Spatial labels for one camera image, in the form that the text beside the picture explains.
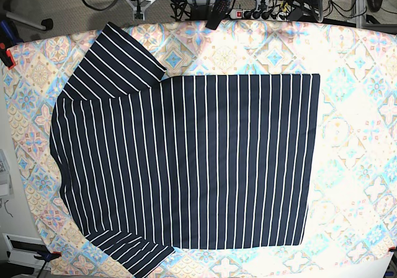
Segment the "white power strip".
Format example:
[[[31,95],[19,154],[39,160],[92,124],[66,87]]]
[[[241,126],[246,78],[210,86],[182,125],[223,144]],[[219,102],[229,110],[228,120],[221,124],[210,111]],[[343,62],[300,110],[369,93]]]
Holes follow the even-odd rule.
[[[284,12],[279,7],[273,11],[253,11],[247,9],[233,9],[229,13],[231,20],[278,20],[287,21],[288,12]]]

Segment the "orange black clamp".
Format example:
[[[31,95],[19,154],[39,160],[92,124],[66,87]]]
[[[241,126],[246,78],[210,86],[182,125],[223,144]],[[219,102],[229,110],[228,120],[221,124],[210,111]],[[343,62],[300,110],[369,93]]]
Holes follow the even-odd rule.
[[[34,258],[44,262],[50,262],[52,260],[58,259],[62,257],[62,254],[59,252],[51,253],[49,251],[37,251],[34,255]]]
[[[3,64],[10,70],[13,69],[16,65],[14,58],[11,54],[11,51],[6,48],[4,43],[0,43],[0,57]]]

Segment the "navy white striped T-shirt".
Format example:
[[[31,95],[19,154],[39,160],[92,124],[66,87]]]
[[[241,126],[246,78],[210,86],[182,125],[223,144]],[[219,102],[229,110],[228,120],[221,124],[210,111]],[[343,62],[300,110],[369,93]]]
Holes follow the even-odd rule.
[[[299,245],[320,76],[165,72],[110,23],[56,100],[50,153],[84,237],[135,277],[176,248]]]

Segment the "orange black clamp lower left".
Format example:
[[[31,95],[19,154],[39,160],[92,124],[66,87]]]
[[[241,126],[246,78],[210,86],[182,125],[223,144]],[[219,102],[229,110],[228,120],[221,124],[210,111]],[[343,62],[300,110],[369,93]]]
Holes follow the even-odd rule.
[[[44,262],[50,262],[52,260],[58,259],[62,257],[62,254],[59,252],[51,253],[49,251],[37,251],[34,255],[34,258]]]

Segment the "white box at left edge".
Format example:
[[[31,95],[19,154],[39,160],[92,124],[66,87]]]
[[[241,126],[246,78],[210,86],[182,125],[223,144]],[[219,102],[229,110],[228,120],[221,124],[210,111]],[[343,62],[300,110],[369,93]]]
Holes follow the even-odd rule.
[[[0,163],[0,196],[2,199],[10,199],[13,198],[14,192],[12,188],[10,167],[3,149],[0,149]]]

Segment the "black remote control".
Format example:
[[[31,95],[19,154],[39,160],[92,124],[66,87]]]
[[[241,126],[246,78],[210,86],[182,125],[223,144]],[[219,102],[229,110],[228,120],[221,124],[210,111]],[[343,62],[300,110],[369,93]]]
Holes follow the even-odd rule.
[[[230,2],[230,0],[215,0],[205,25],[206,28],[210,30],[217,29],[229,10]]]

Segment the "orange black clamp upper left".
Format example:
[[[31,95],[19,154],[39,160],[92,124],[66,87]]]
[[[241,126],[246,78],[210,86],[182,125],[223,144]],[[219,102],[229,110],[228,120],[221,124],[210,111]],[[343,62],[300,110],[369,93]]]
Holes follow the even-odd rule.
[[[13,69],[16,65],[14,58],[11,54],[11,51],[6,48],[4,43],[0,43],[0,57],[3,64],[10,70]]]

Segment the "patterned pastel tablecloth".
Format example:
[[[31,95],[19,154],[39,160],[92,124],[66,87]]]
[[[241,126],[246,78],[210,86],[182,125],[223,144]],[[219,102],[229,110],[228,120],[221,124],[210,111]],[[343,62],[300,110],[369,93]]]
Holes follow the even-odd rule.
[[[321,75],[310,207],[297,247],[176,251],[153,277],[382,277],[396,245],[396,37],[309,23],[143,24],[128,33],[178,74]],[[1,67],[1,148],[13,196],[1,233],[36,237],[62,253],[55,276],[125,277],[78,232],[58,195],[48,151],[56,98],[96,31],[20,44]]]

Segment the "white black tray lower left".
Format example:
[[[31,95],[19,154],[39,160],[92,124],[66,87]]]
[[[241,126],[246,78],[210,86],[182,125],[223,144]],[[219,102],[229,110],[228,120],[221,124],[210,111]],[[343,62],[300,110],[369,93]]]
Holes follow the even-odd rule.
[[[40,238],[19,236],[3,233],[2,237],[7,246],[9,262],[20,266],[40,269],[44,262],[35,258],[38,251],[47,251],[45,243]]]

